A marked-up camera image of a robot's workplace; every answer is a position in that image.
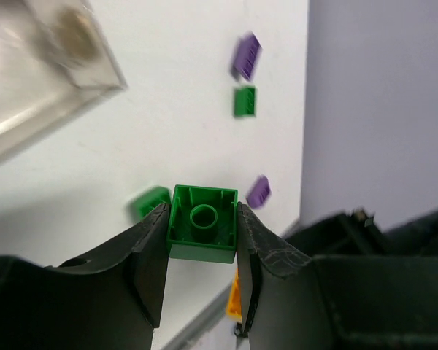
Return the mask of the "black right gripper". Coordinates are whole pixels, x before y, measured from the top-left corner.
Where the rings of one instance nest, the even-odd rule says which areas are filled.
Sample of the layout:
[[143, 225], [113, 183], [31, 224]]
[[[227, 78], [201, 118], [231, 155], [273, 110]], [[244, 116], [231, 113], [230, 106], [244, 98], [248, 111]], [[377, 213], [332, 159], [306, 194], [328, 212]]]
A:
[[299, 228], [285, 240], [308, 256], [319, 254], [438, 256], [438, 209], [387, 231], [363, 208]]

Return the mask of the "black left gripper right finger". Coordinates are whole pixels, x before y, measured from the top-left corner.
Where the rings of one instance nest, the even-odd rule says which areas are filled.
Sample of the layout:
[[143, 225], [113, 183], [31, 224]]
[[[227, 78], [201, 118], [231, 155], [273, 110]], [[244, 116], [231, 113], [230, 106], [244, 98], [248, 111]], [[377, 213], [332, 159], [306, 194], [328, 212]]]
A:
[[438, 349], [438, 256], [308, 256], [241, 204], [237, 259], [252, 349]]

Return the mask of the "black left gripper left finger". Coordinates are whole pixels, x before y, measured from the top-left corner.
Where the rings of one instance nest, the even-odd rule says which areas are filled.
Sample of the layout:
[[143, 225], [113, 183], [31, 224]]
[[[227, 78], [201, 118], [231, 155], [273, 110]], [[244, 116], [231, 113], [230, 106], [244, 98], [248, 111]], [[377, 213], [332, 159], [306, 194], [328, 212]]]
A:
[[169, 207], [58, 267], [0, 256], [0, 349], [149, 349], [161, 321]]

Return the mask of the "green small lego brick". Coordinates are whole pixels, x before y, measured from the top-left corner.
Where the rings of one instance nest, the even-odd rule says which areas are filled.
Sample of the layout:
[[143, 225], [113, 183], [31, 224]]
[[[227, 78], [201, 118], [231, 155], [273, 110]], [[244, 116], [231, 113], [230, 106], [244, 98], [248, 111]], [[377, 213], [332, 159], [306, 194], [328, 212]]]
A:
[[166, 245], [172, 259], [232, 264], [237, 251], [238, 191], [178, 184]]

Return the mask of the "yellow long lego brick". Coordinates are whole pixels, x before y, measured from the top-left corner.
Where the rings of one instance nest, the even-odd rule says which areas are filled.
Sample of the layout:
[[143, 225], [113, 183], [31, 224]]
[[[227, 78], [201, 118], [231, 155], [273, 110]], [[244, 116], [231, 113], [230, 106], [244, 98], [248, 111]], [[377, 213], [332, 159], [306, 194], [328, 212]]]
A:
[[231, 285], [228, 302], [226, 304], [226, 315], [234, 321], [242, 322], [242, 307], [239, 290], [239, 272], [236, 271]]

